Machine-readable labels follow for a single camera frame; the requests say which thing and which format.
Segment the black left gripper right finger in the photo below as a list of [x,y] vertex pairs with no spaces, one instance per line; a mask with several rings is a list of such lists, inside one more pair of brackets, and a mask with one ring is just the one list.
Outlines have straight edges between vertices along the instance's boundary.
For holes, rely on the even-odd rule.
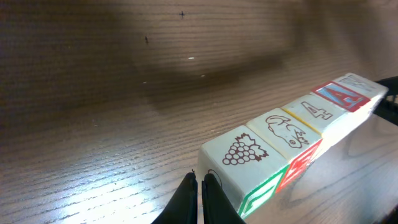
[[204,224],[246,224],[238,215],[213,174],[201,182]]

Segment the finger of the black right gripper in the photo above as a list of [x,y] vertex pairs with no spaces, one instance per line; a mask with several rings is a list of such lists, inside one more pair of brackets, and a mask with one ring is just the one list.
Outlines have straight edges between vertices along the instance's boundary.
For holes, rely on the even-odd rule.
[[386,95],[378,103],[373,113],[397,126],[398,105],[396,99],[397,99],[398,77],[385,78],[382,80],[378,80],[377,83],[384,87],[387,87],[388,91]]

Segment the green letter L block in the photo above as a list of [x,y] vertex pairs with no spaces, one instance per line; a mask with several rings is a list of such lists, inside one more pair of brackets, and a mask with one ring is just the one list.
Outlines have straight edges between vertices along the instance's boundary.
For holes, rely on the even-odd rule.
[[248,217],[276,192],[289,163],[246,126],[202,144],[198,174],[211,173],[241,218]]

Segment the red letter M block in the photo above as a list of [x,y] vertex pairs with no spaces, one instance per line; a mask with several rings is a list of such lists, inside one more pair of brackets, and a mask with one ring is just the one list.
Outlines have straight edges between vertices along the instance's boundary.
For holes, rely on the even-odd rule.
[[248,121],[246,126],[289,162],[277,192],[302,175],[322,142],[320,134],[280,108]]

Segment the white block airplane picture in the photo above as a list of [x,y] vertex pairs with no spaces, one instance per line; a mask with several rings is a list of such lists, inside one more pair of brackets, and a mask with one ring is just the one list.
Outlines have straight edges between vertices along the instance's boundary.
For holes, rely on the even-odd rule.
[[370,102],[366,105],[366,108],[369,110],[368,113],[372,113],[376,109],[376,106],[389,90],[388,87],[368,80],[367,78],[361,77],[355,73],[347,73],[342,77],[334,79],[334,82],[369,98]]

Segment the white block cane picture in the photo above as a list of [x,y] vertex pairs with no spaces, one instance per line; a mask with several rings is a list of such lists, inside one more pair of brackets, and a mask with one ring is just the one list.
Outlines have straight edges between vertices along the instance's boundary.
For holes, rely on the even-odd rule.
[[346,114],[338,127],[341,131],[351,132],[364,121],[364,110],[371,102],[366,95],[339,84],[337,81],[328,81],[311,90],[311,94],[328,101]]

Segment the white block green N side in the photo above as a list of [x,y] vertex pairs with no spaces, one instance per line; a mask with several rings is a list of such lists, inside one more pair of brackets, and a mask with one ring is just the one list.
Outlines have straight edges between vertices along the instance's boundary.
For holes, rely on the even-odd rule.
[[321,134],[323,144],[330,147],[348,133],[344,127],[348,112],[339,106],[313,94],[306,94],[287,103],[282,109]]

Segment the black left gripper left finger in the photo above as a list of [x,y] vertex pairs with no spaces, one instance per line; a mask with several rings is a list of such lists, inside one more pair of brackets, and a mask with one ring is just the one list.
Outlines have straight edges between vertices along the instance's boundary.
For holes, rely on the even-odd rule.
[[197,215],[198,183],[195,173],[189,172],[152,224],[197,224]]

